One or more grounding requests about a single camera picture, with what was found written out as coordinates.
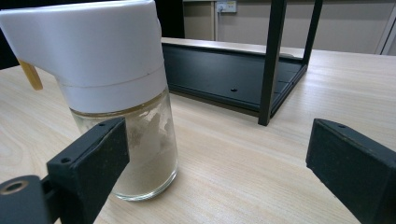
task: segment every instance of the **wooden table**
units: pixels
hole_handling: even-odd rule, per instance
[[[0,71],[0,182],[44,177],[46,162],[79,137],[54,77],[39,75],[43,91],[30,87],[20,67]],[[145,202],[110,195],[96,223],[358,223],[305,167],[312,122],[340,122],[396,149],[396,57],[314,50],[307,73],[267,127],[254,116],[178,94],[171,104],[175,182]]]

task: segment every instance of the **electrical outlet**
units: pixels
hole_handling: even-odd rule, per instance
[[[236,12],[236,1],[217,1],[217,12]]]

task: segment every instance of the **white dispenser cap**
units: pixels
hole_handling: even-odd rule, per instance
[[[141,105],[166,87],[153,0],[2,10],[0,26],[16,57],[53,74],[79,112]]]

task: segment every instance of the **glass jar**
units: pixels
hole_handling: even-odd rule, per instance
[[[177,145],[167,87],[148,102],[126,110],[87,114],[71,109],[81,133],[107,119],[125,117],[130,162],[113,188],[127,201],[164,191],[177,174]]]

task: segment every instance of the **black metal stand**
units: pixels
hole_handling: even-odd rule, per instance
[[[279,57],[286,0],[273,0],[266,54],[163,44],[169,89],[259,112],[267,125],[305,73],[323,0],[316,0],[304,57]]]

